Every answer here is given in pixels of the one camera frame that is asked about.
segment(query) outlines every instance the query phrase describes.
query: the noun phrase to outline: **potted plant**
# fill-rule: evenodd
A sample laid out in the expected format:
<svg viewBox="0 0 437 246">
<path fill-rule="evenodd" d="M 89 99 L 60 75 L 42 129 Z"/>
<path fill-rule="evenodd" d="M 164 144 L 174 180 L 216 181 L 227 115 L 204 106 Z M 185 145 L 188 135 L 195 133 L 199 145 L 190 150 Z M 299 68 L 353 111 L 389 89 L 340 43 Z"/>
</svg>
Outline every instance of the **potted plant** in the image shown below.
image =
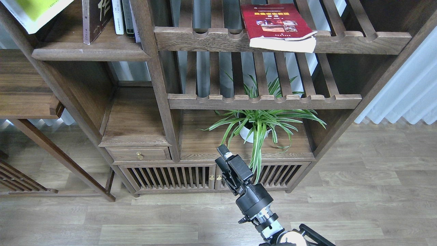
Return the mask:
<svg viewBox="0 0 437 246">
<path fill-rule="evenodd" d="M 258 97 L 257 83 L 252 75 L 249 74 L 249 76 L 252 79 L 253 85 L 249 87 L 245 84 L 244 90 L 250 98 L 256 98 Z M 277 98 L 282 97 L 279 78 L 268 83 L 268 91 L 270 95 L 274 95 Z M 303 92 L 294 91 L 293 94 L 301 95 Z M 272 141 L 276 147 L 284 149 L 280 153 L 284 153 L 291 146 L 292 131 L 298 131 L 298 129 L 291 125 L 291 123 L 302 123 L 299 119 L 309 119 L 319 122 L 324 128 L 326 125 L 324 121 L 316 116 L 317 112 L 312 109 L 235 109 L 225 110 L 225 113 L 220 113 L 217 110 L 215 112 L 224 118 L 202 130 L 211 131 L 219 126 L 228 125 L 221 142 L 221 144 L 223 144 L 227 139 L 228 146 L 231 144 L 232 138 L 238 134 L 242 136 L 244 143 L 253 140 L 250 141 L 253 142 L 253 147 L 249 168 L 252 169 L 253 173 L 256 173 L 255 183 L 258 183 L 261 174 L 261 147 L 269 132 L 272 133 Z M 283 130 L 287 133 L 290 141 L 288 146 L 277 146 L 277 130 Z"/>
</svg>

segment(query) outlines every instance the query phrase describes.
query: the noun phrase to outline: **book cover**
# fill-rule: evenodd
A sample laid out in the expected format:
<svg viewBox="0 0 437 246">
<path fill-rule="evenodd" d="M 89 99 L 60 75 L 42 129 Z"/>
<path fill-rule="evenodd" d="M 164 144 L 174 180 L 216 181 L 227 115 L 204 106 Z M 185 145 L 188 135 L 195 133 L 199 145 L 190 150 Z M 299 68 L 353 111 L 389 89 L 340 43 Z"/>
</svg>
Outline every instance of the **book cover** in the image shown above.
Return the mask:
<svg viewBox="0 0 437 246">
<path fill-rule="evenodd" d="M 122 0 L 123 15 L 125 16 L 126 34 L 129 38 L 135 37 L 134 24 L 132 21 L 131 4 L 129 0 Z"/>
<path fill-rule="evenodd" d="M 136 43 L 141 43 L 141 38 L 139 37 L 138 26 L 136 25 L 136 21 L 135 21 L 135 17 L 134 17 L 134 15 L 132 15 L 132 23 L 133 23 L 133 25 L 134 25 L 135 42 L 136 42 Z"/>
<path fill-rule="evenodd" d="M 293 4 L 242 5 L 250 47 L 290 52 L 313 52 L 313 31 Z"/>
<path fill-rule="evenodd" d="M 112 19 L 111 0 L 82 0 L 83 42 L 91 44 Z"/>
<path fill-rule="evenodd" d="M 36 33 L 73 0 L 1 0 L 28 34 Z"/>
<path fill-rule="evenodd" d="M 115 34 L 123 35 L 125 33 L 125 25 L 123 24 L 121 0 L 112 0 L 112 12 L 114 13 Z"/>
</svg>

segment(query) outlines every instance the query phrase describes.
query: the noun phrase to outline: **white flower pot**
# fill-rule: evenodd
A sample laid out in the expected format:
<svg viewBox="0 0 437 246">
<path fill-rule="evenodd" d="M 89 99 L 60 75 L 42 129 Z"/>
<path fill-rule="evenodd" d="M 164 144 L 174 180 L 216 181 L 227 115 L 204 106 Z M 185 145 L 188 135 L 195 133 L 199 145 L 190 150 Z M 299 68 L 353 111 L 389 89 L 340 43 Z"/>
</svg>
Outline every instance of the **white flower pot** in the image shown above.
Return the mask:
<svg viewBox="0 0 437 246">
<path fill-rule="evenodd" d="M 247 127 L 243 127 L 243 128 L 241 129 L 241 131 L 240 131 L 240 136 L 241 136 L 243 139 L 246 139 L 246 138 L 247 138 L 247 142 L 253 144 L 253 133 L 251 133 L 251 134 L 249 135 L 249 137 L 247 137 L 247 135 L 249 134 L 249 131 L 250 131 L 250 129 L 248 129 Z M 271 129 L 268 130 L 268 131 L 266 132 L 266 134 L 264 135 L 264 139 L 267 138 L 267 136 L 269 135 L 269 132 L 271 132 Z"/>
</svg>

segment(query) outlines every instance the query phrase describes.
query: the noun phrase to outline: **wooden floor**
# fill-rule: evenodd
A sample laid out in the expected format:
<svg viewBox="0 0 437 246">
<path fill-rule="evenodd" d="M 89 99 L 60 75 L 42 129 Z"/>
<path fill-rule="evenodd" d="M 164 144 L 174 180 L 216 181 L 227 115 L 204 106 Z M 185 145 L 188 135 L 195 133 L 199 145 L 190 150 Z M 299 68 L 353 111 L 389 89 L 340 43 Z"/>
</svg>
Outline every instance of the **wooden floor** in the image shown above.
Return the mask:
<svg viewBox="0 0 437 246">
<path fill-rule="evenodd" d="M 10 155 L 11 165 L 47 188 L 84 188 L 5 124 L 0 121 L 0 149 Z M 107 166 L 77 127 L 41 129 L 104 180 Z M 337 246 L 437 246 L 436 142 L 436 124 L 352 125 L 291 194 L 271 192 L 271 209 L 285 228 L 304 222 Z M 113 193 L 115 203 L 101 197 L 2 197 L 0 245 L 262 242 L 252 225 L 237 223 L 242 215 L 230 192 L 133 198 L 116 179 Z"/>
</svg>

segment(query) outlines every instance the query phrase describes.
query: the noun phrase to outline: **drawer knob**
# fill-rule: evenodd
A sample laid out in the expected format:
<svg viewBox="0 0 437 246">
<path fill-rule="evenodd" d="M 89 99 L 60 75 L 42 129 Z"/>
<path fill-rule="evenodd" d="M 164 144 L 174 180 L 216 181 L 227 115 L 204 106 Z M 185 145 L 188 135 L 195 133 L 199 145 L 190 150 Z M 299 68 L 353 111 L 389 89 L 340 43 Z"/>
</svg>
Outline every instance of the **drawer knob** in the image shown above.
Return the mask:
<svg viewBox="0 0 437 246">
<path fill-rule="evenodd" d="M 137 158 L 138 160 L 142 160 L 144 156 L 141 154 L 141 152 L 137 152 Z"/>
</svg>

